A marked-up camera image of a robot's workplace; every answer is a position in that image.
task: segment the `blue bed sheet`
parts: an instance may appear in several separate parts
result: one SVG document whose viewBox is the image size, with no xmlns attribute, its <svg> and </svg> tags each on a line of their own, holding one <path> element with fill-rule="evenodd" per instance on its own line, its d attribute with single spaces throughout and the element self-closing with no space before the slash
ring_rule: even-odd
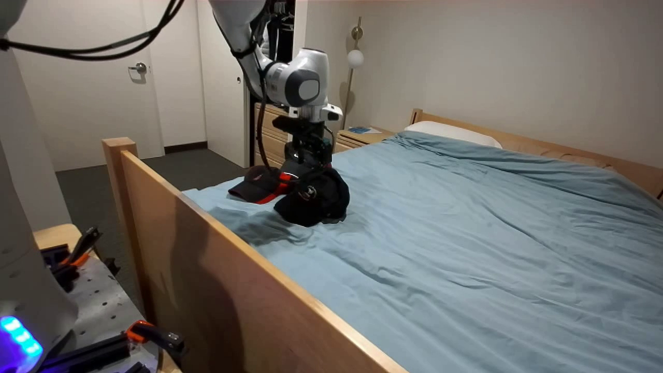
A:
<svg viewBox="0 0 663 373">
<path fill-rule="evenodd" d="M 663 209 L 599 167 L 403 133 L 342 223 L 184 195 L 408 371 L 663 371 Z"/>
</svg>

